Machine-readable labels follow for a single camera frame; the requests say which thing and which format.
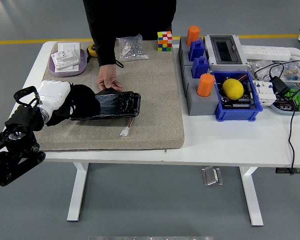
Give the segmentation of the person's right hand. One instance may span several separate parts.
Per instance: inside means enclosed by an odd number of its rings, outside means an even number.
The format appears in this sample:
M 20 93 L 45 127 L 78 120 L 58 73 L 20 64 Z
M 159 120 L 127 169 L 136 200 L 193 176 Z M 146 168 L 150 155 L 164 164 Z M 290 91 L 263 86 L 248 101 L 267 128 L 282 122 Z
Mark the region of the person's right hand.
M 117 65 L 107 64 L 99 68 L 97 86 L 102 91 L 113 88 L 118 92 L 123 90 L 123 85 L 117 80 Z

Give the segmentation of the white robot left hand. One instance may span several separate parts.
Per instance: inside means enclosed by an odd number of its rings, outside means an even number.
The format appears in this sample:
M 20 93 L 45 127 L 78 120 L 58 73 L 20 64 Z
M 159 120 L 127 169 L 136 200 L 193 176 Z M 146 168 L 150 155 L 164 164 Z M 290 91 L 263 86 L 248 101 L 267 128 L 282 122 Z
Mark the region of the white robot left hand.
M 58 110 L 70 93 L 71 84 L 68 81 L 43 80 L 39 86 L 40 103 L 38 107 L 47 122 L 53 111 Z

